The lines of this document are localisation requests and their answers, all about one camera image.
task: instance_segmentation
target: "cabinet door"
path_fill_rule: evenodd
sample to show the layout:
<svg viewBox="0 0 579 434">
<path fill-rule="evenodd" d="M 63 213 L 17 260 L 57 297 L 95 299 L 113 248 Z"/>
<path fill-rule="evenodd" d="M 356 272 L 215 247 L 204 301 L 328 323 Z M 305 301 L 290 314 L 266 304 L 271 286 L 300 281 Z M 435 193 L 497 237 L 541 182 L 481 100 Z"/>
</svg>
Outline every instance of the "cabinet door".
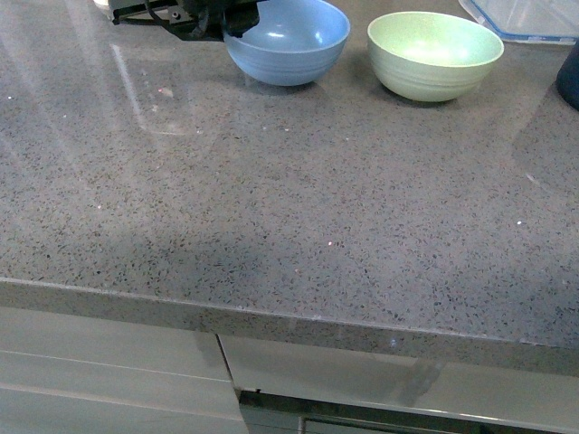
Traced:
<svg viewBox="0 0 579 434">
<path fill-rule="evenodd" d="M 0 433 L 247 434 L 215 335 L 0 307 Z"/>
<path fill-rule="evenodd" d="M 332 423 L 321 423 L 307 420 L 304 434 L 395 434 L 392 431 L 377 431 L 375 429 L 364 429 L 358 427 L 348 427 Z"/>
<path fill-rule="evenodd" d="M 579 434 L 579 378 L 220 336 L 246 391 Z"/>
<path fill-rule="evenodd" d="M 240 420 L 0 389 L 3 434 L 248 434 Z"/>
<path fill-rule="evenodd" d="M 230 380 L 215 335 L 0 307 L 0 350 Z"/>
</svg>

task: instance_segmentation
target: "cabinet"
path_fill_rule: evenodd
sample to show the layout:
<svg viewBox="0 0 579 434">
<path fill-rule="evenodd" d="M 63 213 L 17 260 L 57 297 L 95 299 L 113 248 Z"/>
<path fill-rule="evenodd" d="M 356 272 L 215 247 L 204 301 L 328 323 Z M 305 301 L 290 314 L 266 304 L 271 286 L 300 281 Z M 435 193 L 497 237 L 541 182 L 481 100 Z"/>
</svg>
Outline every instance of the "cabinet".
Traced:
<svg viewBox="0 0 579 434">
<path fill-rule="evenodd" d="M 242 391 L 579 433 L 576 377 L 231 336 L 220 339 L 233 383 Z"/>
<path fill-rule="evenodd" d="M 373 429 L 345 427 L 341 425 L 310 422 L 306 426 L 306 434 L 376 434 Z"/>
<path fill-rule="evenodd" d="M 247 434 L 216 336 L 0 307 L 0 432 Z"/>
</svg>

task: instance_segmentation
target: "blue bowl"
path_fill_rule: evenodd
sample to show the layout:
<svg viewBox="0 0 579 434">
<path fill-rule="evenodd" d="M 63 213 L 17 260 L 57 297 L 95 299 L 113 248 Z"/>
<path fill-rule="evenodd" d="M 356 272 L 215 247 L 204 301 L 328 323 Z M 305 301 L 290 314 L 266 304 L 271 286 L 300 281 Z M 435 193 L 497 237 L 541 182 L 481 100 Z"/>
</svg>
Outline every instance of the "blue bowl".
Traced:
<svg viewBox="0 0 579 434">
<path fill-rule="evenodd" d="M 277 86 L 319 79 L 336 63 L 350 22 L 323 0 L 267 0 L 257 4 L 260 22 L 243 37 L 226 34 L 227 51 L 249 76 Z"/>
</svg>

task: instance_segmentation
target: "blue container lid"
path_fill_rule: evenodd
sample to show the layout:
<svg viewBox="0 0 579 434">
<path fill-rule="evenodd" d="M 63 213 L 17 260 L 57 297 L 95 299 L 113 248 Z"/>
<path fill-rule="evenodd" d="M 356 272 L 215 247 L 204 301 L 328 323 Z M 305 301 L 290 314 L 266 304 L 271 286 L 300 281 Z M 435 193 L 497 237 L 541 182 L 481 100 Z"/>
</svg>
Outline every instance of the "blue container lid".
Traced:
<svg viewBox="0 0 579 434">
<path fill-rule="evenodd" d="M 579 0 L 459 0 L 503 41 L 572 45 L 579 40 Z"/>
</svg>

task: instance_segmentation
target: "countertop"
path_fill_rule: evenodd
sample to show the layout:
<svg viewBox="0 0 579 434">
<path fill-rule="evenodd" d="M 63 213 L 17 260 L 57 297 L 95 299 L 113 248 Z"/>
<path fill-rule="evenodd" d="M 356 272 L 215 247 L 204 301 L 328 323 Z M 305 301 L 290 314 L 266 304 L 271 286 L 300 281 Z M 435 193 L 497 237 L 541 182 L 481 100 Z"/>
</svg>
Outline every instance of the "countertop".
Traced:
<svg viewBox="0 0 579 434">
<path fill-rule="evenodd" d="M 0 305 L 579 375 L 579 112 L 568 46 L 507 43 L 418 104 L 366 55 L 297 88 L 219 42 L 2 0 Z"/>
</svg>

